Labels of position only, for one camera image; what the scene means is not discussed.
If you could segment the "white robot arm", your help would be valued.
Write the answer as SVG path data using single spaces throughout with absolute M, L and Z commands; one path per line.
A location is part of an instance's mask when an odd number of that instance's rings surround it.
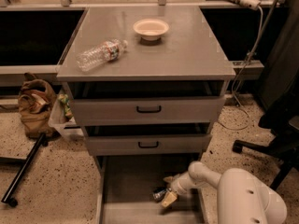
M 243 169 L 231 168 L 219 174 L 193 161 L 186 172 L 165 177 L 164 181 L 168 184 L 162 200 L 164 208 L 190 189 L 208 183 L 217 191 L 218 224 L 283 224 L 287 217 L 281 196 Z

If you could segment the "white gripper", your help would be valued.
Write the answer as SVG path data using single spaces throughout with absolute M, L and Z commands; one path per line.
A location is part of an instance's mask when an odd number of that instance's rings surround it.
M 178 198 L 178 195 L 185 195 L 192 188 L 192 180 L 188 172 L 175 176 L 164 177 L 165 183 L 171 183 L 172 191 L 167 191 L 162 200 L 162 207 L 167 208 Z

